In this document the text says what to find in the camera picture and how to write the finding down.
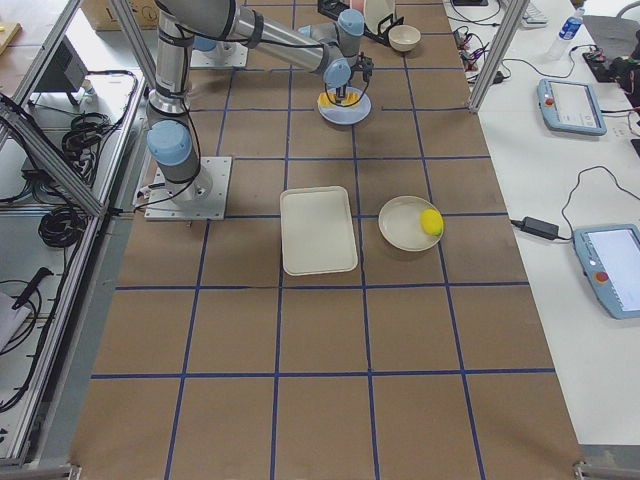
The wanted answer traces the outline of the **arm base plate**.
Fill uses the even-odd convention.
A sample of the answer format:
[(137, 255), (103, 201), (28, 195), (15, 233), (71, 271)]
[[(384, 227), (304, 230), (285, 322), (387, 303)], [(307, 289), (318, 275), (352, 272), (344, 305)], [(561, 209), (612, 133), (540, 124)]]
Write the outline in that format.
[(192, 70), (226, 70), (244, 68), (248, 59), (248, 49), (242, 45), (236, 45), (236, 49), (230, 54), (205, 54), (194, 50), (191, 55), (190, 68)]
[(167, 183), (160, 168), (156, 169), (155, 182), (144, 208), (148, 221), (197, 221), (223, 220), (232, 169), (232, 158), (203, 157), (196, 180), (182, 193), (172, 198), (182, 186)]

